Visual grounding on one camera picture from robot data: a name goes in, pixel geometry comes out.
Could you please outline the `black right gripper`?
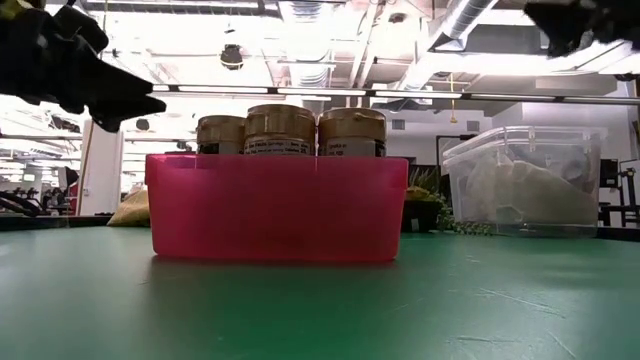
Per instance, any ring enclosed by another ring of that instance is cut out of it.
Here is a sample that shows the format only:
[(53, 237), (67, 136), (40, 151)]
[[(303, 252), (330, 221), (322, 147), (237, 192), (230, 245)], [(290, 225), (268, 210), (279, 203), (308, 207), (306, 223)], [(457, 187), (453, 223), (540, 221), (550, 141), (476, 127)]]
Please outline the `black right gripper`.
[(548, 57), (585, 50), (594, 38), (640, 44), (640, 0), (530, 0), (523, 12), (548, 37)]

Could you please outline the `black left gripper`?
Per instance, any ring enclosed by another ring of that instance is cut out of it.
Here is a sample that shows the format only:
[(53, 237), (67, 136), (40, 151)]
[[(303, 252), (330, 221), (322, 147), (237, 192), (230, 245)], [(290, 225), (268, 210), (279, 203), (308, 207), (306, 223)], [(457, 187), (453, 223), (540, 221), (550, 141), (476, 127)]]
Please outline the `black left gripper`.
[[(83, 50), (101, 51), (108, 36), (74, 3), (54, 12), (45, 3), (0, 3), (0, 95), (30, 104), (56, 97), (56, 73)], [(123, 121), (162, 113), (166, 103), (150, 94), (153, 84), (98, 58), (83, 61), (83, 100), (94, 123), (118, 132)]]

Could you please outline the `gold-lidded spice jar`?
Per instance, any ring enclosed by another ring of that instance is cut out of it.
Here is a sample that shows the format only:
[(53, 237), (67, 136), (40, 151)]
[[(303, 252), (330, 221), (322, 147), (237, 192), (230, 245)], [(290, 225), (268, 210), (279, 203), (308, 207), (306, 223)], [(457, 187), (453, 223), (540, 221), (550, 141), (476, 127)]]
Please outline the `gold-lidded spice jar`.
[(244, 123), (247, 155), (316, 154), (316, 117), (302, 107), (263, 104), (248, 110)]
[(386, 117), (367, 108), (336, 108), (318, 118), (319, 156), (386, 156)]
[(209, 115), (198, 120), (196, 143), (198, 154), (237, 155), (244, 153), (243, 117)]

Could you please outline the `white building column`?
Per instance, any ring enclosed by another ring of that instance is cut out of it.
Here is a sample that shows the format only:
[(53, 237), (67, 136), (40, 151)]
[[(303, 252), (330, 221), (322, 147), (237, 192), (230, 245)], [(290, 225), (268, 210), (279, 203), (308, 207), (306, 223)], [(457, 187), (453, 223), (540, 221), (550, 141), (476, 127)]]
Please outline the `white building column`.
[(114, 213), (120, 203), (124, 137), (84, 122), (76, 214)]

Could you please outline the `pale yellow cloth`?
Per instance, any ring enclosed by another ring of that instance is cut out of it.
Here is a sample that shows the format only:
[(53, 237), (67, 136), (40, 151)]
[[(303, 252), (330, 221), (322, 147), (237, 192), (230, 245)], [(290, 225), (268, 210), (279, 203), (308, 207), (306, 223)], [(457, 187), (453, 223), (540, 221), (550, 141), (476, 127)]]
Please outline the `pale yellow cloth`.
[(111, 227), (149, 227), (150, 207), (146, 189), (128, 194), (107, 225)]

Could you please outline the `clear plastic storage container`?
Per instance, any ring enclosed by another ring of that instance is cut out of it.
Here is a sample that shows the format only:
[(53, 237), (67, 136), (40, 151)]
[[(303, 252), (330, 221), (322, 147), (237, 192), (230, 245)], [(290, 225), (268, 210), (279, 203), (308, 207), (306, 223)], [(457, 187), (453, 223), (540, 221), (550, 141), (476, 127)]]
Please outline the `clear plastic storage container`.
[[(544, 168), (580, 190), (592, 194), (599, 205), (601, 147), (605, 130), (590, 127), (506, 126), (481, 133), (443, 154), (442, 168), (449, 177), (450, 199), (454, 218), (467, 221), (465, 188), (473, 163), (484, 154), (504, 153), (511, 162), (525, 161)], [(594, 226), (505, 224), (489, 225), (493, 234), (532, 237), (592, 237)]]

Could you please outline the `black equipment stand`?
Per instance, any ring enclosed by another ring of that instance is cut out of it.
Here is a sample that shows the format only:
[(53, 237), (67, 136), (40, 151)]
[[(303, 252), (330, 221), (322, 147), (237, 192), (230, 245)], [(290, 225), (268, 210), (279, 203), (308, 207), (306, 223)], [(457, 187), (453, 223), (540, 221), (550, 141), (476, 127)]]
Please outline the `black equipment stand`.
[(622, 227), (633, 225), (640, 226), (640, 173), (631, 166), (632, 160), (619, 161), (615, 159), (602, 159), (600, 162), (599, 186), (601, 190), (613, 190), (618, 194), (618, 203), (609, 201), (599, 202), (598, 220), (605, 226), (611, 227), (611, 214), (620, 215)]

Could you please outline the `grey cloth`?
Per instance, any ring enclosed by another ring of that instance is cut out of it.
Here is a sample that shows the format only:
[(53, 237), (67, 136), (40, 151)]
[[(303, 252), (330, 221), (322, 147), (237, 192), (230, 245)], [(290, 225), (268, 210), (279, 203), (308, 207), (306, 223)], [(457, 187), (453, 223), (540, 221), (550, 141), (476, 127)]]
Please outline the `grey cloth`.
[(597, 222), (592, 194), (528, 162), (500, 165), (495, 186), (495, 215), (500, 223), (594, 226)]
[(497, 185), (504, 170), (512, 162), (504, 153), (481, 155), (467, 177), (465, 188), (465, 215), (467, 221), (495, 222), (497, 220)]

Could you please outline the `pink plastic bin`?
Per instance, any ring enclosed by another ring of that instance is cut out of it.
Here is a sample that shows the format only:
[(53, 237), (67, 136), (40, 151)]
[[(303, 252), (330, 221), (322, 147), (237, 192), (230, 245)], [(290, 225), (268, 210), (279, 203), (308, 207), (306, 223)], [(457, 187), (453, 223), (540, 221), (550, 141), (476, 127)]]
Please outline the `pink plastic bin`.
[(155, 154), (154, 251), (219, 261), (386, 262), (408, 163), (387, 157)]

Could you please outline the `green table mat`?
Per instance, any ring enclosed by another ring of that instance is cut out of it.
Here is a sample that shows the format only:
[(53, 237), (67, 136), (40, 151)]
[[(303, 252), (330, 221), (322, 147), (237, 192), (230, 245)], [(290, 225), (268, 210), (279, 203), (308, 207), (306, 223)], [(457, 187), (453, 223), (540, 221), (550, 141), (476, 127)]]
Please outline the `green table mat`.
[(640, 243), (407, 236), (381, 265), (0, 234), (0, 360), (640, 360)]

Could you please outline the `black aluminium table frame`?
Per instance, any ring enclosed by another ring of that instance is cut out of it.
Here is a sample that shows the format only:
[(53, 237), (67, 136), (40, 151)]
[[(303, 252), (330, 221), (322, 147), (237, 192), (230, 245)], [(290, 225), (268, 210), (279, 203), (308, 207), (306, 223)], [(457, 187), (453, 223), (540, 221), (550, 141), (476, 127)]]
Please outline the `black aluminium table frame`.
[[(0, 232), (105, 226), (108, 216), (9, 216), (0, 214)], [(640, 243), (640, 229), (600, 227), (597, 238)]]

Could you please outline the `overhead frame rail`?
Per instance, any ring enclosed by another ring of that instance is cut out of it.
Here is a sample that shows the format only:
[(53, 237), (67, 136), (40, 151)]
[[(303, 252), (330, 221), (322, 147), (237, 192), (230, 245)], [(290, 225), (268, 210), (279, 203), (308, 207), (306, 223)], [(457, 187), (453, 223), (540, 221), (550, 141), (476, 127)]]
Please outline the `overhead frame rail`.
[(491, 101), (558, 103), (580, 105), (640, 106), (638, 97), (607, 96), (567, 96), (567, 95), (526, 95), (507, 93), (443, 92), (443, 91), (404, 91), (355, 88), (291, 88), (266, 86), (222, 86), (222, 85), (177, 85), (155, 84), (154, 94), (204, 94), (204, 95), (295, 95), (318, 97), (370, 97), (390, 99), (454, 100), (454, 101)]

